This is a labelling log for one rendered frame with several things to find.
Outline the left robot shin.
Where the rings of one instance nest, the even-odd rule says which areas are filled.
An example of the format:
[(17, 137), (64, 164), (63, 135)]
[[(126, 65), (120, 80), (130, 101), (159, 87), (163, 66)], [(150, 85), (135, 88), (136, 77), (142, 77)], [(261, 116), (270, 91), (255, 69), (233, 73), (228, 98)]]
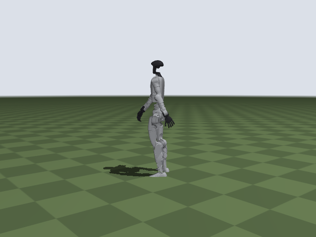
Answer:
[(162, 145), (160, 143), (157, 143), (155, 145), (154, 156), (155, 156), (155, 161), (157, 163), (158, 170), (160, 170), (160, 172), (158, 171), (158, 173), (160, 174), (162, 172), (162, 162), (163, 162)]

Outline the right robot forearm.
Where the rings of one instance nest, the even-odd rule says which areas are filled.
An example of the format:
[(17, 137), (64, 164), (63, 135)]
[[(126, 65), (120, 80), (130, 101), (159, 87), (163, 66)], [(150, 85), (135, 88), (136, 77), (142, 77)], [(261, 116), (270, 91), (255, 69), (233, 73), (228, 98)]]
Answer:
[(149, 97), (149, 99), (148, 99), (148, 101), (145, 103), (145, 108), (144, 108), (144, 111), (146, 111), (147, 110), (147, 108), (149, 108), (149, 106), (152, 104), (153, 102), (152, 102), (152, 99), (151, 99), (151, 97)]

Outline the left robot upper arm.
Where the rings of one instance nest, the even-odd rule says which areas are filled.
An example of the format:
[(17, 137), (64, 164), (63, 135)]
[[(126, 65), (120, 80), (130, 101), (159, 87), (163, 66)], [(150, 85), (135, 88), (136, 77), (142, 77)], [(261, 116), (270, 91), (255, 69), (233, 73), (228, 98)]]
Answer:
[[(154, 90), (155, 90), (156, 94), (161, 96), (161, 91), (160, 91), (160, 86), (159, 86), (159, 79), (158, 78), (153, 78), (152, 79), (152, 84), (153, 84), (153, 87), (154, 87)], [(155, 100), (156, 100), (156, 96), (155, 96)]]

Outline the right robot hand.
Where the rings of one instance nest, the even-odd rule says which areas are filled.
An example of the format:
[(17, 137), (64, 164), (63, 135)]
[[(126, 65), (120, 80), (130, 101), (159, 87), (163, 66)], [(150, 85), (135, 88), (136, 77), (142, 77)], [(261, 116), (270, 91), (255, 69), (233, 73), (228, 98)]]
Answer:
[[(137, 119), (138, 119), (138, 121), (140, 121), (143, 112), (145, 112), (145, 111), (144, 111), (144, 108), (145, 108), (145, 106), (143, 106), (143, 107), (140, 109), (140, 111), (137, 113)], [(140, 122), (141, 122), (141, 121), (140, 121)]]

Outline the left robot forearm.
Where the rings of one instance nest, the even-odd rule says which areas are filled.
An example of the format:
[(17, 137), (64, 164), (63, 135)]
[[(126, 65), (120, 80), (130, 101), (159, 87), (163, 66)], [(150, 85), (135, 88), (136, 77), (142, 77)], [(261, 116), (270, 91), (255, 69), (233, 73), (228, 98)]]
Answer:
[(156, 95), (156, 100), (158, 101), (157, 104), (160, 107), (160, 111), (162, 113), (164, 113), (165, 116), (168, 115), (168, 112), (164, 106), (164, 101), (163, 101), (162, 97), (160, 95)]

